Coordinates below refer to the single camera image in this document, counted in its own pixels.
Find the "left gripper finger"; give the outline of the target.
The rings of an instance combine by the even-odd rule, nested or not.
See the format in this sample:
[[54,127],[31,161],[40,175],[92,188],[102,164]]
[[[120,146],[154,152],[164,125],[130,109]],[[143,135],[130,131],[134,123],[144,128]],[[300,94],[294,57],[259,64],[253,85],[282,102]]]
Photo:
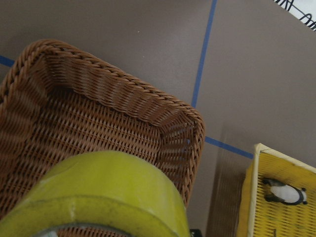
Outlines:
[[202,237],[202,232],[199,229],[190,229],[190,237]]

